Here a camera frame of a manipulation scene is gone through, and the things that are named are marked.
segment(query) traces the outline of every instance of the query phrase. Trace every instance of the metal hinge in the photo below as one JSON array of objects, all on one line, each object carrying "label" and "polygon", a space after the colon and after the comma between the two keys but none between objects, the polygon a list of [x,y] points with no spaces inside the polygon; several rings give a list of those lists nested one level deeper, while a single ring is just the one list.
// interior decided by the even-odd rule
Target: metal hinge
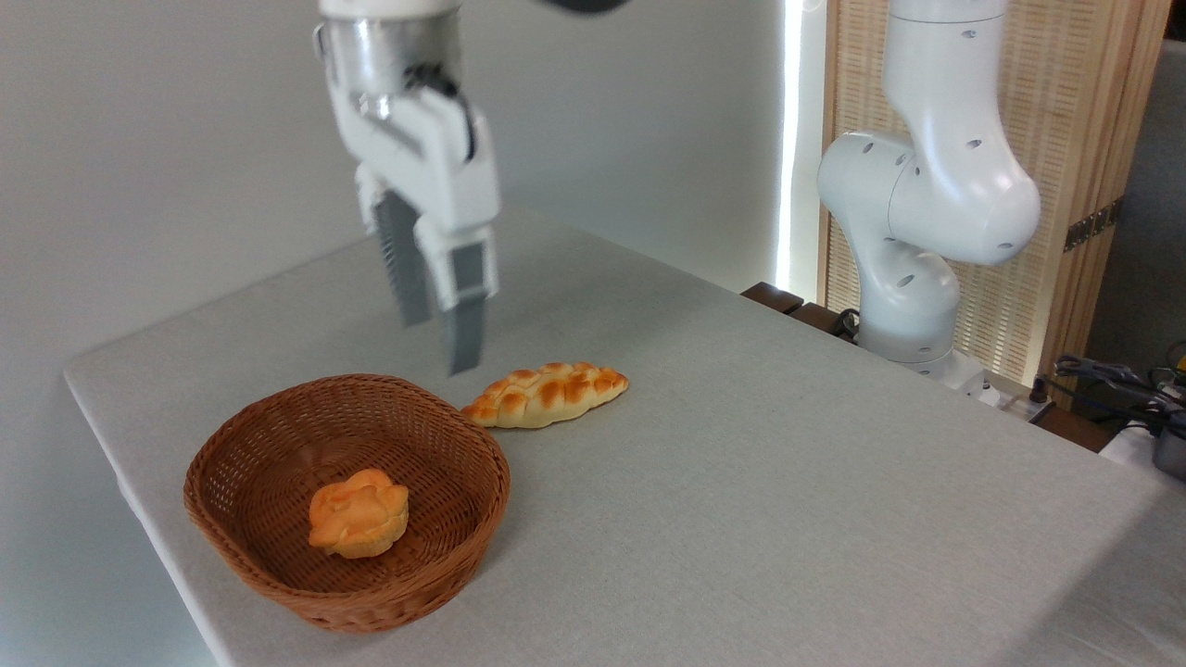
[{"label": "metal hinge", "polygon": [[1075,248],[1090,241],[1093,236],[1102,234],[1104,229],[1116,224],[1116,222],[1120,221],[1120,214],[1123,208],[1124,197],[1120,197],[1115,202],[1069,227],[1066,230],[1066,242],[1063,244],[1063,252],[1069,253],[1073,250]]}]

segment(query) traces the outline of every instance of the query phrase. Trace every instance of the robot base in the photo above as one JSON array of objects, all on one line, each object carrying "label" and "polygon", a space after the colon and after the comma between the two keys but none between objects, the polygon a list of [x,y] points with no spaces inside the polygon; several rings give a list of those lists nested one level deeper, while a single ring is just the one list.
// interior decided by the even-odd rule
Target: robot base
[{"label": "robot base", "polygon": [[946,387],[967,394],[988,405],[996,405],[999,395],[988,386],[984,367],[970,356],[951,350],[935,361],[922,363],[904,363],[905,368],[938,380]]}]

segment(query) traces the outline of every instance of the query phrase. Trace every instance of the black cable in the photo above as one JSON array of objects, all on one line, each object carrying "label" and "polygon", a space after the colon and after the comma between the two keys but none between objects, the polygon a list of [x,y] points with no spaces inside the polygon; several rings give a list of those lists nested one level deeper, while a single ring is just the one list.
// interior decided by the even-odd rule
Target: black cable
[{"label": "black cable", "polygon": [[844,309],[840,311],[840,316],[836,318],[836,324],[831,328],[833,336],[841,336],[847,333],[852,338],[856,338],[856,332],[860,329],[860,317],[861,311],[856,309]]},{"label": "black cable", "polygon": [[1117,415],[1121,415],[1121,417],[1127,417],[1131,421],[1140,421],[1140,423],[1147,424],[1149,426],[1156,426],[1159,428],[1165,428],[1165,430],[1168,430],[1174,436],[1178,436],[1179,438],[1186,438],[1186,424],[1184,424],[1181,419],[1172,419],[1172,418],[1171,419],[1166,419],[1165,417],[1162,417],[1163,413],[1160,413],[1160,412],[1159,413],[1150,413],[1150,412],[1147,412],[1147,411],[1146,412],[1136,412],[1136,411],[1131,411],[1131,409],[1127,409],[1127,408],[1121,408],[1121,407],[1116,407],[1116,406],[1105,405],[1105,404],[1102,404],[1102,402],[1092,399],[1091,396],[1088,396],[1086,394],[1083,394],[1083,393],[1076,392],[1075,389],[1064,387],[1064,386],[1059,385],[1058,382],[1054,382],[1054,380],[1051,379],[1051,377],[1045,377],[1045,380],[1050,383],[1051,387],[1058,389],[1059,392],[1063,392],[1064,394],[1071,396],[1072,399],[1075,399],[1077,401],[1083,401],[1084,404],[1086,404],[1086,405],[1089,405],[1091,407],[1095,407],[1097,409],[1102,409],[1104,412],[1110,412],[1112,414],[1117,414]]},{"label": "black cable", "polygon": [[[1130,406],[1128,406],[1124,409],[1131,409],[1134,412],[1142,412],[1142,408],[1144,408],[1146,405],[1148,405],[1148,404],[1130,405]],[[1092,417],[1091,418],[1091,423],[1092,424],[1108,424],[1109,421],[1115,421],[1117,419],[1128,419],[1128,418],[1124,417],[1124,415],[1122,415],[1122,414],[1111,414],[1111,413],[1109,413],[1109,414],[1105,414],[1103,417]]]},{"label": "black cable", "polygon": [[1101,363],[1086,357],[1075,355],[1063,355],[1054,362],[1054,374],[1059,377],[1084,377],[1103,382],[1112,390],[1127,394],[1128,396],[1153,401],[1161,407],[1177,405],[1186,407],[1182,399],[1165,392],[1150,381],[1146,382],[1127,366],[1118,363]]}]

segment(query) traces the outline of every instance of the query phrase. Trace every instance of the basket rim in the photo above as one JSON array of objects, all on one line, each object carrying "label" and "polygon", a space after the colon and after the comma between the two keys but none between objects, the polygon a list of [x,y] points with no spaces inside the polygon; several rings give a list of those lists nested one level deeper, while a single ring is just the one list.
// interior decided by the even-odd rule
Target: basket rim
[{"label": "basket rim", "polygon": [[[193,460],[190,463],[185,476],[185,484],[183,487],[185,508],[190,514],[191,520],[197,523],[200,532],[205,534],[208,541],[213,541],[210,539],[211,533],[217,536],[217,542],[211,546],[213,546],[224,559],[232,557],[240,563],[238,567],[231,567],[231,570],[234,570],[240,577],[249,578],[251,583],[282,596],[310,601],[355,599],[361,595],[384,591],[395,585],[395,579],[387,579],[356,591],[315,592],[283,584],[266,568],[255,563],[255,559],[250,558],[235,540],[230,539],[227,531],[224,531],[223,527],[211,516],[209,508],[206,507],[205,498],[199,490],[199,481],[203,478],[206,466],[212,459],[215,452],[219,451],[219,449],[225,445],[228,442],[228,434],[249,417],[253,417],[257,412],[267,411],[279,401],[287,400],[293,395],[300,395],[326,385],[349,385],[357,382],[377,382],[395,386],[402,390],[417,394],[420,398],[426,399],[436,407],[445,408],[446,412],[454,414],[467,431],[473,433],[479,442],[486,445],[491,460],[497,469],[496,477],[500,482],[498,489],[496,490],[495,500],[484,508],[474,532],[454,547],[445,558],[439,560],[438,567],[434,570],[438,572],[452,572],[463,567],[474,557],[480,558],[484,555],[486,551],[485,546],[489,545],[493,533],[502,522],[502,515],[506,510],[506,502],[510,497],[510,465],[502,451],[502,447],[498,445],[498,442],[495,440],[493,436],[491,436],[489,431],[466,419],[460,412],[457,411],[457,408],[446,402],[444,399],[413,382],[394,375],[351,373],[319,377],[317,380],[294,385],[247,405],[236,412],[230,419],[224,421],[222,426],[219,426],[206,439],[195,455]],[[476,545],[483,546],[482,548],[474,548]],[[417,591],[425,590],[434,584],[439,584],[441,580],[442,577],[439,574],[429,578],[422,572],[415,572],[412,577],[401,580],[400,585],[409,591]]]}]

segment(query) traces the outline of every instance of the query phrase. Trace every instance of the woven panel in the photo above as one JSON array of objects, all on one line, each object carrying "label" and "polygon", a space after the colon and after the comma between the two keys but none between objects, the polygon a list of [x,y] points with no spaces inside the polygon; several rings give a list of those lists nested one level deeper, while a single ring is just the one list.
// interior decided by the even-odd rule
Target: woven panel
[{"label": "woven panel", "polygon": [[[881,93],[885,0],[842,0],[834,27],[834,135],[857,129],[905,133]],[[1026,250],[1003,267],[952,263],[963,287],[956,347],[989,369],[1027,382],[1037,368],[1067,223],[1057,205],[1070,196],[1067,167],[1076,163],[1077,114],[1090,107],[1098,66],[1091,57],[1099,34],[1101,2],[1013,0],[1001,53],[1001,117],[1018,160],[1038,183],[1042,217]],[[857,307],[860,281],[848,243],[833,220],[828,229],[825,304]]]}]

